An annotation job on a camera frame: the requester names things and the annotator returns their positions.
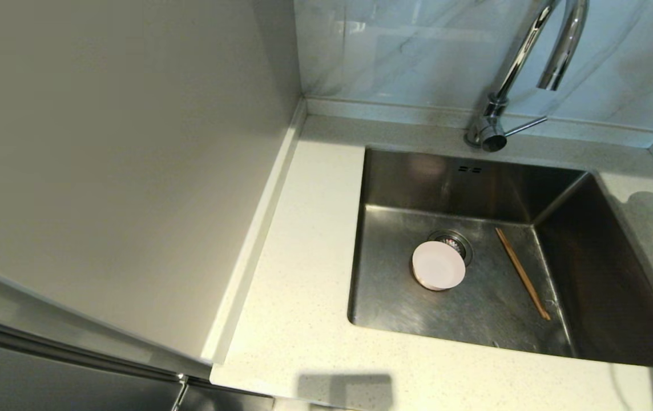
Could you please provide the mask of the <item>thin chrome faucet lever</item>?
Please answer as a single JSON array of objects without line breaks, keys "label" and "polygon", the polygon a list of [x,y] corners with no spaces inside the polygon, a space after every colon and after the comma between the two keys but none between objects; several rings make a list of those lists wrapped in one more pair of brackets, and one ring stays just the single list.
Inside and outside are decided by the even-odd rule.
[{"label": "thin chrome faucet lever", "polygon": [[548,117],[546,117],[546,116],[540,117],[538,119],[531,120],[530,122],[527,122],[525,124],[521,124],[519,127],[515,127],[515,128],[512,128],[511,130],[506,131],[505,136],[509,137],[509,136],[515,135],[517,133],[524,132],[528,128],[536,127],[539,124],[543,124],[547,120],[548,120]]}]

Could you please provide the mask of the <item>pink plastic bowl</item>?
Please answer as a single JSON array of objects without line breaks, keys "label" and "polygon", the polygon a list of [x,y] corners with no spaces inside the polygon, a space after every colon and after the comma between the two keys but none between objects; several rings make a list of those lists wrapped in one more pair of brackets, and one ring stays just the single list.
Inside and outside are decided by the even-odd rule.
[{"label": "pink plastic bowl", "polygon": [[466,265],[457,250],[436,240],[418,245],[411,256],[411,271],[418,283],[429,291],[448,291],[461,284]]}]

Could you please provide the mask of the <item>stainless steel sink basin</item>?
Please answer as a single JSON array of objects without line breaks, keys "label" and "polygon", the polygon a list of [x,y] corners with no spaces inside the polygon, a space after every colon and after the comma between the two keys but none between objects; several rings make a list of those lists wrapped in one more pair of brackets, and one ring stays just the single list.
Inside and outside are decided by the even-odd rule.
[{"label": "stainless steel sink basin", "polygon": [[[473,247],[429,291],[411,256],[431,232]],[[368,149],[348,320],[357,326],[653,367],[653,288],[590,172]]]}]

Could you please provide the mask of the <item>chrome gooseneck faucet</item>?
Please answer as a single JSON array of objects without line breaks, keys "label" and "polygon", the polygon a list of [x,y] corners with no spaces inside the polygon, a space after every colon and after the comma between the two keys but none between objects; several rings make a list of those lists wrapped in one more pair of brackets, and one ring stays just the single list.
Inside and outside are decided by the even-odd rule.
[{"label": "chrome gooseneck faucet", "polygon": [[563,21],[537,87],[556,91],[561,85],[562,78],[579,47],[589,14],[590,0],[542,0],[522,41],[510,52],[507,67],[499,76],[498,85],[489,90],[485,107],[473,117],[463,135],[463,140],[471,148],[497,152],[506,147],[509,137],[505,136],[507,130],[502,127],[502,115],[509,105],[509,93],[529,60],[549,18],[561,2],[566,4]]}]

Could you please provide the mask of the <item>round metal drain strainer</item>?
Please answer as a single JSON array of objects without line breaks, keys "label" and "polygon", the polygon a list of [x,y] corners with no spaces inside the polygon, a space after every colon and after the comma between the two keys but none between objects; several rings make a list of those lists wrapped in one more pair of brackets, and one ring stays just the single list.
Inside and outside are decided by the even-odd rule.
[{"label": "round metal drain strainer", "polygon": [[452,247],[452,249],[459,253],[465,266],[470,265],[472,262],[473,247],[470,244],[470,241],[460,232],[452,231],[451,229],[442,229],[441,231],[431,232],[427,239],[441,242],[442,244],[447,244]]}]

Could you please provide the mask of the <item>beige tall cabinet side panel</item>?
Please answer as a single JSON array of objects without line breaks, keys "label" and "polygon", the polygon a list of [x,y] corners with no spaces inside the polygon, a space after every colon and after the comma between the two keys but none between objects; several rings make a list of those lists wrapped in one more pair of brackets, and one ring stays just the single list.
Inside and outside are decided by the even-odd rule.
[{"label": "beige tall cabinet side panel", "polygon": [[304,115],[295,0],[0,0],[0,281],[209,369]]}]

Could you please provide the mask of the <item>grey cabinet door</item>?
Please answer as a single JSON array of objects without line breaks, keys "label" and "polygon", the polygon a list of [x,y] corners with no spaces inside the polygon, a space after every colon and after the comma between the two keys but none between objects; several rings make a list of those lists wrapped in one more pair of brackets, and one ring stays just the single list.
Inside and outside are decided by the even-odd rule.
[{"label": "grey cabinet door", "polygon": [[170,411],[178,380],[0,326],[0,411]]}]

